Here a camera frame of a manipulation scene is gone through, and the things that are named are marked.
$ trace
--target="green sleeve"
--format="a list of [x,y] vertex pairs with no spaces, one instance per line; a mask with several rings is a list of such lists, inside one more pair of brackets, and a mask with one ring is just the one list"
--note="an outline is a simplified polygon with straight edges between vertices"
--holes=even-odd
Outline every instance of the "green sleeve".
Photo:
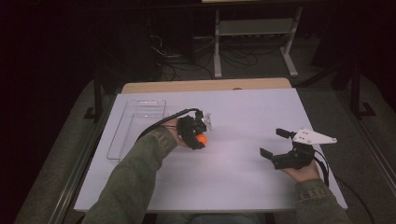
[[156,173],[176,146],[176,140],[164,127],[140,138],[114,168],[83,223],[140,224],[154,191]]
[[296,184],[296,209],[298,223],[352,223],[321,179]]

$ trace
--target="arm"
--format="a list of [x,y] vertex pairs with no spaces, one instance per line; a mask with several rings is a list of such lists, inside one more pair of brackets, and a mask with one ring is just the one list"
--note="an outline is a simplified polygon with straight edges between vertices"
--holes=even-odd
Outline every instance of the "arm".
[[163,159],[182,145],[173,128],[159,127],[137,141],[114,168],[83,223],[141,223]]
[[297,184],[296,209],[298,223],[344,224],[352,223],[335,196],[320,179],[314,161],[300,170],[285,169]]

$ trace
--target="hand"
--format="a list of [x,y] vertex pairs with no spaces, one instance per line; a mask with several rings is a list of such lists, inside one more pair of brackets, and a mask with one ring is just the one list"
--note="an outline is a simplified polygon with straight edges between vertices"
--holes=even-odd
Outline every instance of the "hand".
[[177,134],[177,122],[178,119],[171,119],[163,123],[162,126],[165,127],[172,134],[172,136],[174,136],[178,146],[188,147],[183,139],[181,139]]
[[287,168],[282,171],[291,176],[291,178],[293,178],[297,183],[311,179],[320,179],[319,170],[315,161],[312,161],[311,164],[301,168],[300,170]]

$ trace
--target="white tabletop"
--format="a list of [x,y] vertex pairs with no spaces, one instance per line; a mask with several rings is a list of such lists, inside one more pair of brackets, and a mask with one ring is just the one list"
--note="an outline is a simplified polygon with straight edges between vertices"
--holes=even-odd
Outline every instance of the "white tabletop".
[[[276,135],[276,128],[296,132],[312,127],[295,89],[271,89],[119,94],[76,210],[91,208],[117,165],[106,155],[129,100],[165,100],[169,115],[185,108],[199,108],[212,115],[214,130],[205,133],[205,148],[177,147],[163,161],[148,212],[276,212],[295,208],[293,180],[261,157],[259,148],[274,155],[287,153],[291,141]],[[321,152],[319,146],[314,148]],[[332,172],[330,189],[347,208]]]

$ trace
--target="clear plastic tray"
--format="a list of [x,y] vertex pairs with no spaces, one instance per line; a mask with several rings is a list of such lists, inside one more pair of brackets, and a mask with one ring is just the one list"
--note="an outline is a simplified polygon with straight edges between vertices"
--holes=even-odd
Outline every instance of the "clear plastic tray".
[[165,100],[130,100],[107,153],[109,160],[121,161],[134,146],[137,137],[151,124],[164,118]]

